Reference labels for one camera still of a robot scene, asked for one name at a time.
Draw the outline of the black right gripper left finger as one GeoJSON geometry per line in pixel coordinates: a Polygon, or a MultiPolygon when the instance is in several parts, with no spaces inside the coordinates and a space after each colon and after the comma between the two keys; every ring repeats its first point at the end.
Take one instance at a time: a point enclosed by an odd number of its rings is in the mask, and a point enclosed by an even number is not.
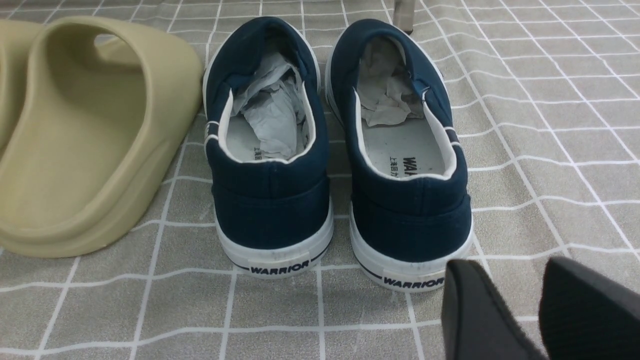
{"type": "Polygon", "coordinates": [[[447,360],[544,360],[475,260],[446,264],[441,326],[447,360]]]}

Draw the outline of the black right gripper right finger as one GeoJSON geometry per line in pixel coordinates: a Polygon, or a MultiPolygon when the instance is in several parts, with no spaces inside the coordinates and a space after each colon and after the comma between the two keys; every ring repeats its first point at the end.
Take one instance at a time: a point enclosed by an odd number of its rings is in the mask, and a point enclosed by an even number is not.
{"type": "Polygon", "coordinates": [[[551,360],[637,360],[640,297],[566,257],[546,264],[538,311],[551,360]]]}

